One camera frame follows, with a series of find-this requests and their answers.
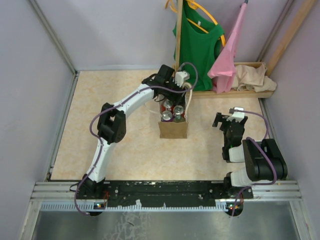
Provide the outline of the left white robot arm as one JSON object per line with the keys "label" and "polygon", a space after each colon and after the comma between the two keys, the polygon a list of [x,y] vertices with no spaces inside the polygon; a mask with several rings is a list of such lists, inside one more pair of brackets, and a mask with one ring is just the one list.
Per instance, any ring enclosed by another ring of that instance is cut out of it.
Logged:
{"label": "left white robot arm", "polygon": [[130,95],[114,103],[105,103],[101,112],[93,118],[97,122],[97,147],[92,163],[77,186],[75,197],[99,198],[104,192],[104,181],[113,151],[127,132],[129,116],[150,100],[163,96],[177,104],[182,101],[189,89],[183,84],[189,79],[186,71],[175,72],[162,65],[157,73],[145,78]]}

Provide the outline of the red green soda can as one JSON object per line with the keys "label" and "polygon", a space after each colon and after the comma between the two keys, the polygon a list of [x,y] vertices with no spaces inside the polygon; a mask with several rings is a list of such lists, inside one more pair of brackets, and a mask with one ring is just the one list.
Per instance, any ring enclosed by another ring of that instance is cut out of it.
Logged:
{"label": "red green soda can", "polygon": [[182,117],[182,115],[184,114],[184,107],[182,105],[176,105],[174,108],[173,108],[173,115],[175,118],[179,119]]}

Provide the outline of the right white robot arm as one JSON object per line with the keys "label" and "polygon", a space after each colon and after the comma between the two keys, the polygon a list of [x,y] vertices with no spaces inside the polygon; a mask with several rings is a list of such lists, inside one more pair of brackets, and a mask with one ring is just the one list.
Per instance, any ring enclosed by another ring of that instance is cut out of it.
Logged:
{"label": "right white robot arm", "polygon": [[267,138],[269,126],[261,141],[251,137],[243,138],[245,123],[249,113],[242,108],[230,110],[230,115],[216,113],[212,126],[223,133],[222,158],[227,163],[244,163],[240,170],[227,173],[223,179],[223,192],[229,198],[235,198],[241,188],[255,185],[272,185],[285,180],[288,167],[273,138]]}

